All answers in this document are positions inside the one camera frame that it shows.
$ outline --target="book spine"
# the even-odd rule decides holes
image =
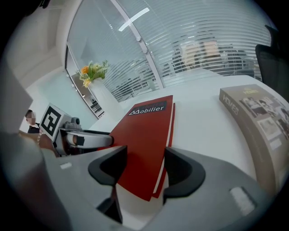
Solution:
[[[219,100],[235,119],[241,129],[254,162],[256,178],[259,185],[270,195],[276,194],[275,171],[266,142],[254,120],[239,102],[236,102],[224,90],[220,89]]]

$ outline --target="black shirt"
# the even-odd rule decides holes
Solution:
[[[39,133],[39,130],[40,130],[39,123],[35,123],[35,124],[38,126],[38,128],[29,126],[27,133]]]

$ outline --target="thick beige book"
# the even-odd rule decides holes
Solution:
[[[289,109],[256,84],[222,88],[219,99],[248,143],[258,183],[276,195],[288,176]]]

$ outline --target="white vase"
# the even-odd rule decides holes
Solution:
[[[95,96],[100,107],[114,120],[120,120],[124,116],[124,111],[115,97],[104,86],[103,80],[95,79],[89,84],[90,91]]]

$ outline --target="bracelet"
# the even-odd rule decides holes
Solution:
[[[39,130],[39,135],[38,135],[38,137],[37,137],[37,145],[39,145],[40,137],[41,137],[41,135],[42,135],[43,133],[44,133],[44,132],[40,129],[40,130]]]

